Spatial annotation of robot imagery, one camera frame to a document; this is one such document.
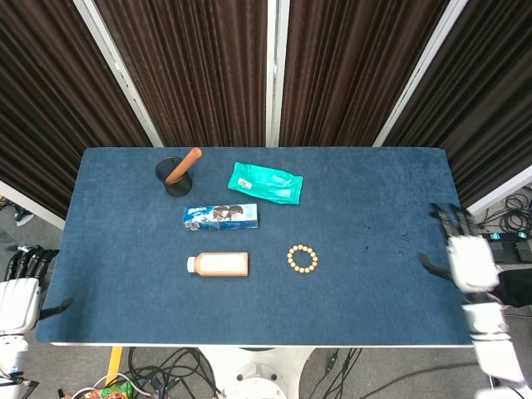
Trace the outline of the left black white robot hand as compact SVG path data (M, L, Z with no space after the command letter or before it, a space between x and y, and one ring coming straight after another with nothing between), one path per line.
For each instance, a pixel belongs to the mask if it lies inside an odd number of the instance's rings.
M58 249L40 245L18 247L1 279L1 335L24 335L39 321L65 312L73 303L66 298L52 308L42 308L43 284Z

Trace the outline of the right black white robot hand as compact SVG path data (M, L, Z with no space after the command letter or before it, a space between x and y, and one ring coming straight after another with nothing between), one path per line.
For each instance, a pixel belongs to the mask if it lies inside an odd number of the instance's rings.
M498 271L488 241L478 233L470 212L450 204L449 216L437 204L430 204L431 217L441 224L446 241L448 269L443 269L419 254L421 266L438 278L453 282L464 294L488 293L499 284Z

